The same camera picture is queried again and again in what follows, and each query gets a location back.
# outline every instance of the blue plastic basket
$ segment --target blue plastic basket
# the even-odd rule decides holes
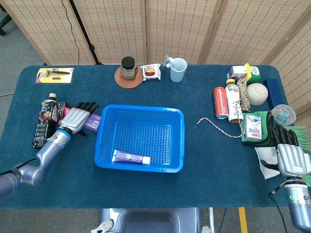
[[[185,153],[184,114],[173,108],[108,105],[104,108],[95,148],[99,167],[179,172]],[[111,162],[114,150],[150,156],[150,165]]]

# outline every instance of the table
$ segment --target table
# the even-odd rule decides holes
[[[50,92],[57,100],[72,105],[96,101],[101,114],[108,104],[132,104],[178,108],[185,115],[185,158],[183,169],[174,174],[102,169],[94,164],[96,133],[74,135],[52,164],[38,187],[22,185],[11,197],[0,201],[0,208],[161,208],[273,206],[268,192],[281,176],[263,178],[254,148],[243,146],[207,121],[209,117],[230,134],[239,134],[237,124],[214,116],[212,91],[225,86],[231,66],[189,65],[184,79],[173,83],[169,70],[161,68],[161,81],[145,81],[134,89],[123,89],[114,81],[118,66],[74,67],[72,84],[35,84],[39,66],[20,74],[7,121],[0,139],[0,171],[33,158],[31,147],[40,103]],[[259,66],[262,80],[281,80],[277,69]],[[252,106],[252,112],[268,110],[268,104]],[[286,205],[284,190],[276,195]]]

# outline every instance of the rope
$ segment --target rope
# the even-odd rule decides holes
[[[249,112],[251,108],[251,103],[249,101],[246,84],[247,84],[247,81],[244,78],[239,79],[237,82],[237,86],[239,88],[239,93],[240,93],[241,109],[242,111]]]
[[[242,125],[241,125],[241,120],[240,120],[240,115],[239,115],[239,111],[238,111],[238,104],[235,105],[235,112],[238,116],[238,120],[239,120],[239,126],[240,126],[240,129],[241,129],[241,134],[239,136],[232,136],[228,133],[226,133],[224,130],[222,130],[221,128],[219,128],[217,125],[215,125],[210,119],[208,119],[207,117],[203,117],[201,118],[198,122],[195,123],[195,125],[197,126],[198,124],[201,123],[201,121],[203,120],[207,120],[209,123],[211,123],[217,130],[219,130],[220,132],[222,132],[224,135],[228,136],[228,137],[231,137],[231,138],[240,138],[242,137],[243,135],[243,129],[242,129]]]

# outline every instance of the beverage bottle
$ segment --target beverage bottle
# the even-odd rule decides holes
[[[57,102],[56,94],[50,93],[49,99],[41,103],[38,116],[39,124],[35,128],[32,146],[40,149],[56,131],[57,123]]]
[[[226,81],[225,93],[227,97],[230,123],[238,123],[239,119],[243,120],[243,114],[240,106],[240,93],[238,86],[235,85],[234,79],[228,79]]]

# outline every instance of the toothpaste tube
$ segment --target toothpaste tube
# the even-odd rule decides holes
[[[134,164],[150,164],[150,157],[125,153],[115,150],[112,156],[112,162],[134,163]]]

